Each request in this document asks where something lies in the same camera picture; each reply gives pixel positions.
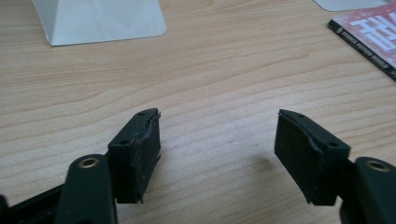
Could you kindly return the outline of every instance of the book spine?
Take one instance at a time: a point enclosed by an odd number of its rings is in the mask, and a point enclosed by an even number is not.
[[[390,78],[396,81],[396,69],[391,64],[387,63],[375,52],[369,49],[366,45],[361,43],[358,38],[348,32],[336,21],[329,21],[328,27],[332,29],[336,34],[341,36],[350,46],[356,49],[360,54],[366,57],[370,62],[375,64],[379,69],[385,72]]]

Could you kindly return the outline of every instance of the book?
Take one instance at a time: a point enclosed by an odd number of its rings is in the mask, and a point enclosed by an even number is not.
[[[396,2],[333,17],[328,27],[396,81]]]

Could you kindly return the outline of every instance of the red book cover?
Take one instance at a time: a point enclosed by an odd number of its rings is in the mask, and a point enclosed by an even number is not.
[[[328,26],[396,81],[396,2],[336,16]]]

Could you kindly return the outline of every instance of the wooden table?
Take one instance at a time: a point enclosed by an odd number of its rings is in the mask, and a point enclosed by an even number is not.
[[[339,223],[274,154],[280,108],[396,164],[396,85],[326,27],[312,0],[161,0],[165,35],[51,47],[29,0],[0,1],[0,193],[10,205],[106,153],[158,107],[162,158],[120,223]]]

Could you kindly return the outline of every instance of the wood grain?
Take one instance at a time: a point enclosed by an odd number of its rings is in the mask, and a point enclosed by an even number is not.
[[[0,2],[0,193],[15,204],[162,111],[162,158],[120,223],[339,223],[274,154],[277,111],[396,164],[396,87],[313,1],[161,0],[165,35],[50,47],[30,1]]]

